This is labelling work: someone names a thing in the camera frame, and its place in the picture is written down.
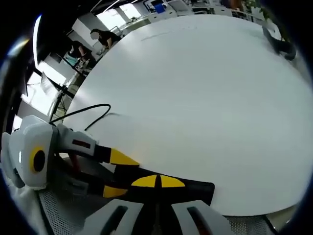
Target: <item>white table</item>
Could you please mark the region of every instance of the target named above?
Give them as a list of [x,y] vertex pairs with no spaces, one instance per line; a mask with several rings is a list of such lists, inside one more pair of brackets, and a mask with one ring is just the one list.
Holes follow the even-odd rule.
[[[313,166],[313,95],[259,25],[197,15],[146,25],[91,71],[69,112],[143,168],[213,182],[212,208],[258,215],[297,203]],[[104,112],[65,120],[83,130]]]

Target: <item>black cable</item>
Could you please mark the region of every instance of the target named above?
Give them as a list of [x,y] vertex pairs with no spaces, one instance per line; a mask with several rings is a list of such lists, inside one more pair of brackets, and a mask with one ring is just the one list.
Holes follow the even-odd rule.
[[272,225],[268,217],[266,215],[263,215],[262,217],[264,221],[266,222],[266,224],[268,225],[268,228],[270,229],[270,231],[275,235],[278,234],[278,231],[274,228],[274,226]]
[[66,115],[64,115],[64,116],[62,116],[62,117],[59,117],[59,118],[57,118],[57,119],[54,119],[54,120],[50,121],[49,124],[53,124],[53,123],[56,122],[56,121],[63,120],[63,119],[65,119],[65,118],[69,117],[69,116],[72,116],[72,115],[74,115],[74,114],[78,114],[78,113],[87,111],[87,110],[89,110],[89,109],[94,109],[94,108],[104,107],[104,106],[105,106],[105,107],[108,107],[108,110],[107,110],[103,115],[101,115],[100,117],[98,117],[95,121],[93,121],[91,124],[89,124],[89,125],[84,129],[85,131],[87,131],[87,130],[88,130],[89,128],[91,128],[97,121],[99,121],[100,119],[102,119],[102,118],[110,111],[111,105],[109,105],[109,104],[96,104],[96,105],[92,105],[92,106],[86,107],[86,108],[84,108],[84,109],[80,109],[80,110],[77,110],[77,111],[75,111],[75,112],[66,114]]

